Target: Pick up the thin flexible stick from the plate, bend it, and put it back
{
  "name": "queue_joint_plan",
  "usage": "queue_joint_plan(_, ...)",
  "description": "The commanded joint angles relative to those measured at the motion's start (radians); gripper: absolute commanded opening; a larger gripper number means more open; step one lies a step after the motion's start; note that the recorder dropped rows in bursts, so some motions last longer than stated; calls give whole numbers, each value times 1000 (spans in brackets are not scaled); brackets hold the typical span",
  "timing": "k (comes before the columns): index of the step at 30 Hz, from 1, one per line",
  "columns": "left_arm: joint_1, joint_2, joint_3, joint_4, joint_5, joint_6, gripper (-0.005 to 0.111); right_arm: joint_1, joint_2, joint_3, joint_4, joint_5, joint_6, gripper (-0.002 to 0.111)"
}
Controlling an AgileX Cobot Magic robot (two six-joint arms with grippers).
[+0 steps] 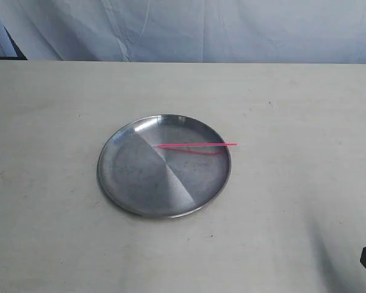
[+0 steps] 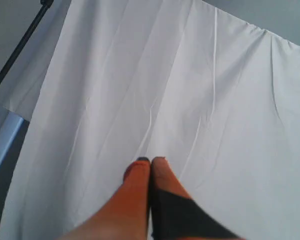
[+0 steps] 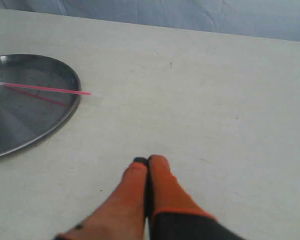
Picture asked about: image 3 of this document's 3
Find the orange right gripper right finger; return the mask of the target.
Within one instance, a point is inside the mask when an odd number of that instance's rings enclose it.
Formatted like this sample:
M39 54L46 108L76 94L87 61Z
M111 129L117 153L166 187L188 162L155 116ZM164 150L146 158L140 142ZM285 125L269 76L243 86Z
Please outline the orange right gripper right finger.
M203 210L181 187L162 155L148 159L152 187L152 240L242 240Z

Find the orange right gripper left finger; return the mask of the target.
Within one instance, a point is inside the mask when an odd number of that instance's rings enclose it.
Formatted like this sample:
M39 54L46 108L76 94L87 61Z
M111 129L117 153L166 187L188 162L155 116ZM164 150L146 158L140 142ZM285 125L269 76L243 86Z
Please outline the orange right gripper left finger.
M145 231L147 160L136 157L106 201L56 240L142 240Z

